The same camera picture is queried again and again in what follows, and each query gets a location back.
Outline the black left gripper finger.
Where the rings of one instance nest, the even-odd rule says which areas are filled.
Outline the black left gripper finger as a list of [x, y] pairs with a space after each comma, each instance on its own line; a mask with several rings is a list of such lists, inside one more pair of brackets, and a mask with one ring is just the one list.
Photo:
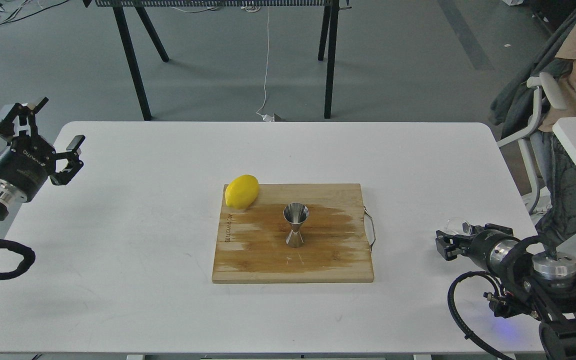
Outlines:
[[0, 114], [0, 138], [12, 149], [23, 148], [38, 151], [47, 142], [39, 135], [35, 116], [48, 102], [44, 96], [36, 104], [14, 103], [9, 108], [3, 107]]
[[80, 146], [85, 141], [83, 134], [74, 136], [64, 152], [55, 153], [52, 157], [55, 162], [66, 160], [66, 166], [61, 171], [50, 174], [51, 183], [55, 186], [65, 186], [73, 180], [77, 173], [83, 168], [84, 163], [80, 159], [82, 153]]

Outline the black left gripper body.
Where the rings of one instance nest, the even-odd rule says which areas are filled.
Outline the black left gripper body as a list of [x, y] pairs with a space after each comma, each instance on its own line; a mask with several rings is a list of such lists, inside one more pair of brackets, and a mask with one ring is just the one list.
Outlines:
[[48, 177], [56, 172], [56, 150], [42, 136], [33, 144], [30, 136], [15, 137], [0, 153], [0, 181], [22, 193], [28, 203], [38, 194]]

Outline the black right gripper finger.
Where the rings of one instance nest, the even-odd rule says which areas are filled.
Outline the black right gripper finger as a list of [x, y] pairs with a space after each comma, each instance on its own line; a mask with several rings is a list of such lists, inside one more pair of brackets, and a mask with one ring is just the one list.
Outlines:
[[435, 232], [435, 244], [437, 251], [446, 261], [453, 261], [458, 256], [467, 256], [469, 247], [469, 235], [448, 234], [442, 230]]
[[482, 233], [483, 231], [493, 230], [506, 234], [510, 237], [514, 237], [514, 230], [512, 230], [512, 228], [493, 223], [486, 223], [484, 225], [471, 225], [470, 229], [471, 229], [470, 231], [471, 235], [477, 235]]

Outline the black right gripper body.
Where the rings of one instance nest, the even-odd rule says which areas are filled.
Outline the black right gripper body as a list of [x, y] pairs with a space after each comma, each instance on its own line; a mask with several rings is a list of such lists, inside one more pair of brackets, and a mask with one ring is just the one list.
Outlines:
[[510, 250], [519, 243], [519, 239], [495, 230], [485, 230], [479, 234], [469, 235], [467, 257], [481, 269], [489, 271], [496, 277], [501, 276], [501, 262]]

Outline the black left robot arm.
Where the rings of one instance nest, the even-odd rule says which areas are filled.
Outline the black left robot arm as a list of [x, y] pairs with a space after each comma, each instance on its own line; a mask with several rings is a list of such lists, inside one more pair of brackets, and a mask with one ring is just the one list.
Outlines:
[[[0, 138], [6, 141], [0, 152], [0, 221], [13, 203], [30, 202], [46, 180], [64, 186], [83, 168], [80, 146], [85, 136], [75, 136], [64, 152], [57, 152], [39, 135], [35, 117], [47, 102], [42, 98], [36, 104], [15, 103], [0, 112]], [[24, 244], [0, 239], [0, 249], [22, 256], [16, 269], [0, 272], [0, 281], [23, 275], [35, 262], [35, 252]]]

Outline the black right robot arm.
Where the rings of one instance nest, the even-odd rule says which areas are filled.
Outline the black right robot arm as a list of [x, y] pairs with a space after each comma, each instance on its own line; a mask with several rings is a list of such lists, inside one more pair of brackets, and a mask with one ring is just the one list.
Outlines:
[[437, 230], [435, 243], [444, 260], [462, 255], [478, 266], [458, 276], [446, 296], [451, 317], [467, 340], [507, 359], [478, 337], [457, 310], [457, 285], [478, 276], [493, 287], [483, 296], [494, 316], [531, 316], [540, 323], [539, 338], [549, 360], [576, 360], [576, 257], [557, 251], [539, 235], [520, 240], [512, 228], [493, 223], [465, 221], [461, 230]]

